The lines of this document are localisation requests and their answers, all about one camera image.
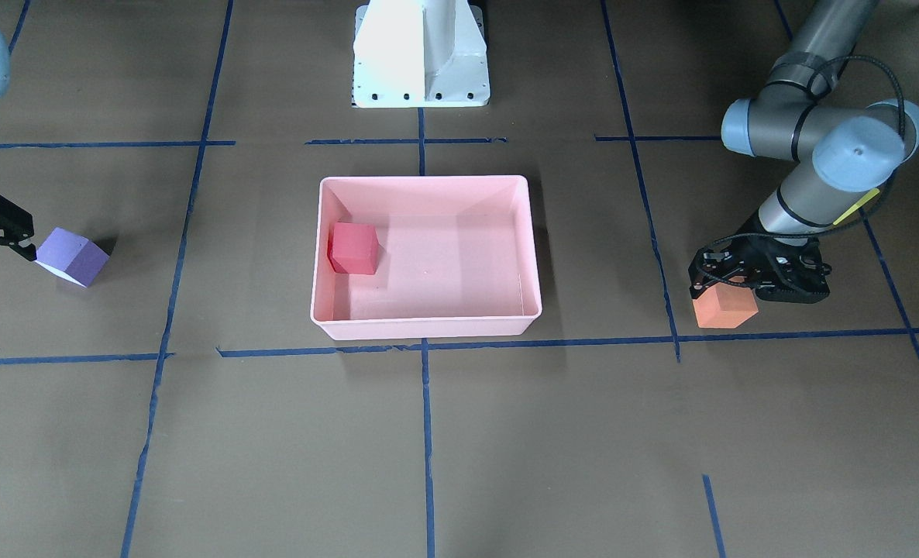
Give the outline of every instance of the pink plastic bin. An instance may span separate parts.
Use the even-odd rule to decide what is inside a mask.
[[[376,227],[375,275],[332,269],[337,222]],[[524,177],[322,180],[311,320],[333,339],[516,336],[541,313]]]

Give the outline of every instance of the black cable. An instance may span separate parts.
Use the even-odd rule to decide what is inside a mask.
[[[821,72],[824,71],[825,68],[831,66],[832,64],[841,63],[841,61],[847,61],[847,60],[859,60],[859,61],[865,61],[866,63],[873,64],[873,66],[880,68],[880,70],[883,71],[883,73],[889,79],[890,85],[894,89],[894,93],[897,96],[897,133],[898,135],[900,135],[900,138],[902,141],[906,140],[907,138],[906,137],[907,113],[904,111],[904,92],[902,91],[902,88],[900,86],[900,82],[897,79],[897,76],[893,73],[892,70],[890,70],[890,67],[888,67],[887,64],[885,64],[883,61],[879,59],[875,59],[875,57],[866,56],[865,54],[849,54],[848,56],[835,57],[834,59],[825,61],[824,64],[821,64],[820,67],[817,67],[816,70],[814,70],[814,74],[811,75],[811,79],[807,81],[807,91],[811,91],[811,86],[814,85],[814,79],[816,79],[818,75],[821,75]],[[826,91],[824,95],[822,95],[820,98],[824,98],[825,95],[828,95],[829,92],[831,92],[831,89],[829,89],[829,91]],[[742,287],[746,289],[756,288],[758,285],[755,283],[736,283],[735,281],[729,281],[728,279],[722,279],[721,277],[717,275],[711,274],[711,272],[708,272],[707,270],[705,270],[704,266],[701,265],[700,263],[701,255],[706,254],[708,250],[710,250],[714,246],[718,246],[719,244],[723,244],[723,243],[731,243],[732,240],[736,240],[738,238],[745,238],[748,236],[761,236],[764,238],[775,238],[775,239],[811,238],[811,237],[817,238],[821,236],[829,236],[829,234],[845,232],[845,230],[847,229],[852,229],[852,227],[858,226],[859,223],[861,222],[868,222],[871,216],[876,215],[876,213],[880,211],[880,209],[883,206],[883,203],[885,202],[886,198],[888,197],[888,195],[890,194],[893,188],[893,183],[894,183],[894,179],[896,176],[897,176],[897,170],[895,169],[894,172],[890,174],[890,177],[888,177],[888,179],[884,181],[883,184],[881,184],[880,195],[877,198],[875,204],[871,206],[869,211],[860,212],[859,217],[857,219],[850,220],[850,222],[847,222],[845,225],[835,226],[835,227],[832,227],[832,229],[821,230],[821,232],[810,232],[810,233],[807,233],[807,232],[803,232],[803,233],[777,233],[777,232],[754,232],[754,233],[747,232],[746,233],[744,232],[743,233],[741,232],[741,233],[732,234],[731,236],[718,238],[718,240],[712,241],[712,243],[709,243],[701,247],[700,250],[697,251],[697,259],[694,261],[694,264],[696,265],[694,265],[694,267],[696,267],[697,271],[701,272],[701,274],[703,274],[705,278],[711,279],[712,281],[723,283],[725,285],[731,285],[733,287]],[[782,279],[783,276],[779,269],[779,266],[774,266],[774,270],[778,275],[781,275],[781,279]],[[787,283],[787,284],[792,289],[794,289],[795,291],[801,294],[807,293],[804,289],[796,285],[793,285],[792,283]]]

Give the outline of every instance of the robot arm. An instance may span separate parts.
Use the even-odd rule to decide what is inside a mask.
[[[818,237],[889,187],[919,146],[919,107],[904,102],[885,64],[850,56],[876,0],[820,0],[754,99],[725,113],[721,138],[731,151],[799,163],[733,236],[697,251],[690,296],[715,283],[752,288],[769,301],[814,303],[828,296]],[[884,70],[897,98],[864,109],[818,106],[847,60]],[[724,250],[714,250],[728,243]]]

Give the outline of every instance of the purple cube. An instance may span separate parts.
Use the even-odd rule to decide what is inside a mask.
[[[36,264],[82,287],[91,285],[106,261],[108,254],[102,248],[60,227],[53,229],[36,250]]]

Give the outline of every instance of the gray floor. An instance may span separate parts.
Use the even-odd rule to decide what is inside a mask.
[[[827,301],[687,300],[790,168],[717,136],[810,2],[490,1],[490,105],[423,114],[350,107],[360,3],[0,0],[0,191],[112,250],[0,248],[0,557],[919,557],[919,153]],[[919,1],[856,52],[919,103]],[[308,320],[318,181],[421,172],[530,180],[523,336]]]

